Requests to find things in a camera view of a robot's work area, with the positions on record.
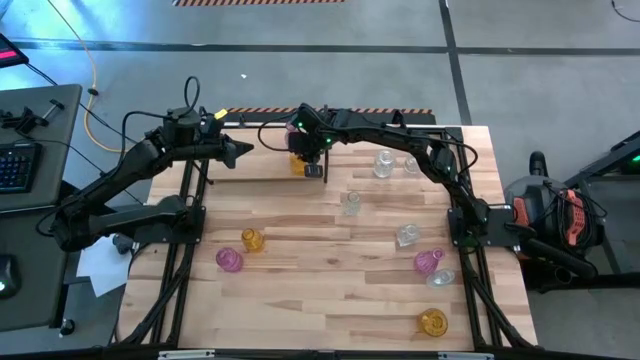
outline wooden table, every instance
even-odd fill
[[[256,148],[238,160],[235,170],[211,164],[209,175],[217,181],[206,190],[207,221],[194,257],[180,347],[473,349],[460,263],[445,219],[449,196],[441,185],[406,174],[406,155],[395,151],[392,177],[375,178],[373,156],[382,147],[370,143],[335,145],[325,185],[292,176],[288,153],[262,147],[255,129],[227,133]],[[476,195],[489,203],[503,202],[488,128],[464,127],[463,133],[480,154],[471,170]],[[267,144],[284,146],[283,129],[263,134]],[[149,202],[177,194],[183,170],[183,163],[174,164],[156,176]],[[194,171],[192,189],[196,176]],[[342,215],[341,199],[349,191],[361,195],[358,216]],[[422,237],[418,244],[400,248],[395,231],[408,223],[417,224]],[[265,235],[265,251],[244,254],[244,270],[225,273],[215,254],[223,247],[243,251],[240,234],[245,228]],[[439,268],[455,270],[455,284],[430,288],[413,270],[416,253],[434,247],[446,251]],[[133,265],[120,312],[123,336],[156,300],[166,252],[166,245],[149,246]],[[520,333],[536,343],[518,261],[505,249],[486,252],[497,303]],[[417,330],[417,315],[429,308],[441,309],[449,320],[442,337]],[[479,308],[482,332],[490,341],[486,312]],[[165,334],[172,313],[171,303]]]

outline concrete floor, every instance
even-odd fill
[[[331,5],[174,8],[170,0],[56,0],[85,40],[126,43],[240,45],[447,46],[438,0],[347,0]],[[609,0],[449,0],[459,47],[640,48],[640,25],[619,18]],[[640,3],[618,0],[629,16]],[[13,40],[74,39],[49,5],[15,1],[0,21]],[[442,53],[93,51],[101,91],[95,111],[119,127],[129,110],[181,106],[183,81],[197,75],[200,103],[233,106],[428,107],[439,124],[461,124],[449,56]],[[91,84],[83,51],[27,50],[32,63],[59,83]],[[638,130],[638,56],[460,55],[471,121],[490,127],[502,183],[527,173],[529,154],[546,152],[552,176],[565,180],[613,143]],[[25,67],[0,71],[0,89],[44,86]],[[132,137],[156,126],[130,122]],[[93,124],[105,143],[116,135]],[[93,145],[81,117],[72,145],[103,168],[117,157]],[[97,173],[70,153],[65,179],[83,186]],[[150,182],[132,187],[145,200]],[[131,204],[126,195],[113,205]],[[73,286],[67,316],[78,329],[27,329],[0,334],[0,353],[106,344],[120,290],[95,299]],[[637,358],[637,290],[530,294],[540,344],[553,350]]]

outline black keyboard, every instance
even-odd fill
[[[0,144],[0,194],[31,191],[42,145]]]

